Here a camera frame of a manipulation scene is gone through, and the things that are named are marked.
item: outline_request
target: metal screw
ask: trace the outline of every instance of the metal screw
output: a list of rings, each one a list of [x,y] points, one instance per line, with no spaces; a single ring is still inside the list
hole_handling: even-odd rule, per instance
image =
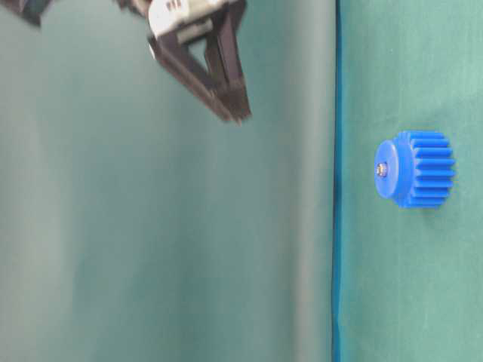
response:
[[[386,177],[387,176],[387,163],[386,162],[377,165],[376,175],[378,175],[379,177]]]

